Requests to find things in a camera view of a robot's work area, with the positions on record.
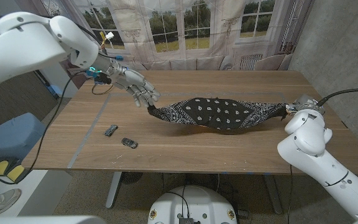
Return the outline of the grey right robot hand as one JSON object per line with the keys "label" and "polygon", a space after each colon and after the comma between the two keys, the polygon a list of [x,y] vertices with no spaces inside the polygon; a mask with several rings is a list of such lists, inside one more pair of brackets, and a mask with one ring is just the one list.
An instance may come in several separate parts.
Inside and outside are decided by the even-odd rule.
{"label": "grey right robot hand", "polygon": [[295,115],[297,112],[312,114],[317,116],[325,114],[325,109],[322,106],[318,106],[318,101],[312,96],[303,94],[299,96],[293,103],[286,105],[286,111],[290,115]]}

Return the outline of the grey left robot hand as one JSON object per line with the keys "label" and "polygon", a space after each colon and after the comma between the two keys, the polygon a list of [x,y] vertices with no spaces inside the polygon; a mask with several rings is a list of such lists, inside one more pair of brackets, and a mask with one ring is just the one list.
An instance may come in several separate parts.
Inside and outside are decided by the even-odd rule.
{"label": "grey left robot hand", "polygon": [[134,99],[136,107],[153,106],[161,94],[139,72],[122,66],[118,61],[107,59],[100,68],[118,89],[127,91]]}

